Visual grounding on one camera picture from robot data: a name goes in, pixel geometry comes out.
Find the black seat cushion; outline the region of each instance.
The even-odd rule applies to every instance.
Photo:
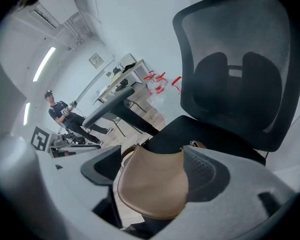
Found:
[[[169,123],[147,141],[144,148],[158,154],[173,154],[190,141],[200,141],[210,150],[266,164],[266,160],[237,135],[185,115]]]

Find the ceiling light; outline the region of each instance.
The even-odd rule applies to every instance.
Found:
[[[24,117],[23,117],[23,125],[25,126],[28,121],[28,112],[29,112],[30,102],[25,105]]]
[[[47,61],[49,60],[50,56],[54,53],[56,48],[51,47],[50,50],[48,51],[48,53],[45,55],[45,57],[43,58],[40,66],[38,67],[38,70],[36,71],[34,78],[33,78],[33,82],[36,82],[40,76],[41,71],[44,69],[44,66],[46,65]]]

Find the sneaker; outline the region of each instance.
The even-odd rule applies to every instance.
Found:
[[[112,131],[112,127],[110,127],[105,135],[108,135]]]

